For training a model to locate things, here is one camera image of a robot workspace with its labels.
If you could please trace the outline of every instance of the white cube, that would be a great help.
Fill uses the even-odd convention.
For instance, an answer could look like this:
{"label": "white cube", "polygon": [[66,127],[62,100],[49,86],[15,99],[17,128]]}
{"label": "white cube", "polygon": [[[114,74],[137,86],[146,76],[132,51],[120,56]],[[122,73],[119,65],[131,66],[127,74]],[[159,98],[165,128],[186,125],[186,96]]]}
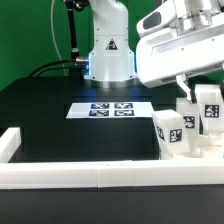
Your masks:
{"label": "white cube", "polygon": [[157,139],[162,152],[169,155],[190,152],[183,116],[174,110],[152,113]]}

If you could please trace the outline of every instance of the black table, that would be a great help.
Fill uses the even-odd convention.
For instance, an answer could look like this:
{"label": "black table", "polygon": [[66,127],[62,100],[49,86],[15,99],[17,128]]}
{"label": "black table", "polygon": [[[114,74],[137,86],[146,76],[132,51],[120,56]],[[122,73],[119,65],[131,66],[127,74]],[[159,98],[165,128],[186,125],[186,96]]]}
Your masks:
{"label": "black table", "polygon": [[[175,109],[175,84],[99,89],[77,78],[23,78],[0,93],[0,133],[21,127],[10,162],[158,159],[151,118],[65,119],[73,102],[152,102]],[[0,191],[0,223],[223,223],[224,187]]]}

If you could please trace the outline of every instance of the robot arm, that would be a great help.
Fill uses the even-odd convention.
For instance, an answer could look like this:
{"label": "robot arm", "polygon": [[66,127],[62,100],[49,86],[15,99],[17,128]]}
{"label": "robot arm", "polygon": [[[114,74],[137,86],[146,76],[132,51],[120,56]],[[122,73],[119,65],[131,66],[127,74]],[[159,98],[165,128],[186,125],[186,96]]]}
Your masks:
{"label": "robot arm", "polygon": [[191,101],[189,77],[222,70],[223,0],[168,0],[137,24],[139,80],[147,87],[177,81]]}

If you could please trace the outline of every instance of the green wall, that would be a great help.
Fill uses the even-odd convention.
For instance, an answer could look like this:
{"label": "green wall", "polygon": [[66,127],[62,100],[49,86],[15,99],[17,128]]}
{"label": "green wall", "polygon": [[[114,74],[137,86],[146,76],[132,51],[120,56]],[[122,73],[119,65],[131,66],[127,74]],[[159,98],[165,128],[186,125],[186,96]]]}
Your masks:
{"label": "green wall", "polygon": [[[136,24],[154,9],[154,0],[121,0],[129,9],[129,45],[135,51],[139,40]],[[35,68],[58,60],[54,49],[50,12],[52,0],[7,1],[0,3],[0,90]],[[77,39],[82,56],[93,47],[91,9],[75,14]],[[56,0],[54,24],[57,44],[63,59],[70,58],[68,19],[62,0]],[[64,75],[63,71],[47,75]],[[222,73],[216,79],[222,79]]]}

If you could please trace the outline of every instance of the white plastic barrier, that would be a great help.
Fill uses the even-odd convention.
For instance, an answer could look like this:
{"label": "white plastic barrier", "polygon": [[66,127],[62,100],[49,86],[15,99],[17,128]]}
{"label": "white plastic barrier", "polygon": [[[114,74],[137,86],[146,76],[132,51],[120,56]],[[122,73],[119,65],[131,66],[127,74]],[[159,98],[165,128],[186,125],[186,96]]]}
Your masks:
{"label": "white plastic barrier", "polygon": [[8,129],[2,138],[8,144],[1,145],[0,189],[224,184],[223,160],[5,163],[5,153],[21,143],[20,131]]}

